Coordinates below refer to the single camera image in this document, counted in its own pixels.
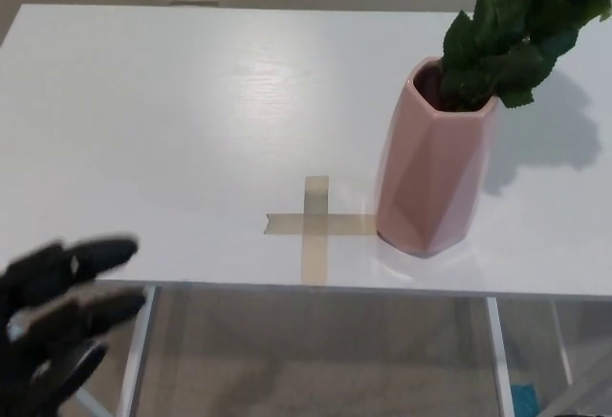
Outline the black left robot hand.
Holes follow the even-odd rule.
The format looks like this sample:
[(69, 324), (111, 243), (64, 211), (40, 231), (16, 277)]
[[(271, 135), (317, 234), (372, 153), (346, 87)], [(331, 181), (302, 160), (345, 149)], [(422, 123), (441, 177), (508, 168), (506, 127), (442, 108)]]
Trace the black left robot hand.
[(9, 334), (11, 319), (125, 265), (138, 249), (137, 239), (127, 234), (73, 246), (54, 241), (8, 265), (1, 274), (2, 415), (56, 416), (102, 363), (108, 345), (100, 336), (134, 318), (146, 297), (127, 289), (88, 302), (69, 299), (17, 339)]

